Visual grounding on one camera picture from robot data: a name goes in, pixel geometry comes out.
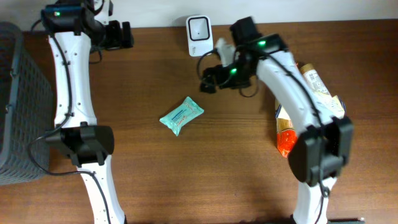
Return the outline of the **mint green wipes pack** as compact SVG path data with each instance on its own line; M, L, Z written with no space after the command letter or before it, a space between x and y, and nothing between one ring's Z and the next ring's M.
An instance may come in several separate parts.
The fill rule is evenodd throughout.
M183 126L203 113L204 109L188 96L180 106L160 118L159 121L171 129L174 135L178 136Z

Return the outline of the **white tube with gold cap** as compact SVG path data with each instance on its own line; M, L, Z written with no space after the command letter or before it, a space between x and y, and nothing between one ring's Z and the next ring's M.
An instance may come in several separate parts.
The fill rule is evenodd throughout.
M327 87L320 78L318 72L315 70L311 63L305 64L300 67L300 72L302 73L304 79L312 90L331 96Z

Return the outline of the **orange spaghetti packet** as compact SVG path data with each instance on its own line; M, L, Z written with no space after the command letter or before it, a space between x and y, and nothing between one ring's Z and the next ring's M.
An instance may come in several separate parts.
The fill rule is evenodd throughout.
M287 158L297 142L297 134L290 116L278 99L275 100L275 119L277 150L282 157Z

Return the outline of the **beige snack bag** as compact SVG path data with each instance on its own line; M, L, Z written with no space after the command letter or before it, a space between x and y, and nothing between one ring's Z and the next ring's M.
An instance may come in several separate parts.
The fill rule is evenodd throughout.
M326 108L328 108L334 116L337 118L343 118L345 116L345 109L343 108L343 105L341 104L341 101L337 95L330 96L324 93L319 93L318 96Z

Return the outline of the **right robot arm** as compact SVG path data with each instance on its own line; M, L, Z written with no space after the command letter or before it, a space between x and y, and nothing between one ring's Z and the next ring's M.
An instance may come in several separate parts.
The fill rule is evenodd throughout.
M294 56L279 34L262 35L251 17L229 28L234 44L219 39L210 50L221 64L197 69L200 90L247 88L255 76L263 82L289 115L297 142L288 154L298 180L292 223L328 223L331 190L349 161L354 126L347 116L337 117L315 95L296 66Z

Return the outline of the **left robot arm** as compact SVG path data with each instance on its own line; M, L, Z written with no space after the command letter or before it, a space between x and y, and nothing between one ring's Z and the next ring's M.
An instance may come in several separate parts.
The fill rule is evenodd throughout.
M68 158L84 181L95 223L126 223L113 181L114 134L98 125L90 90L90 55L129 49L128 22L112 20L113 2L57 1L45 6L40 21L49 33L55 64L57 109L45 142Z

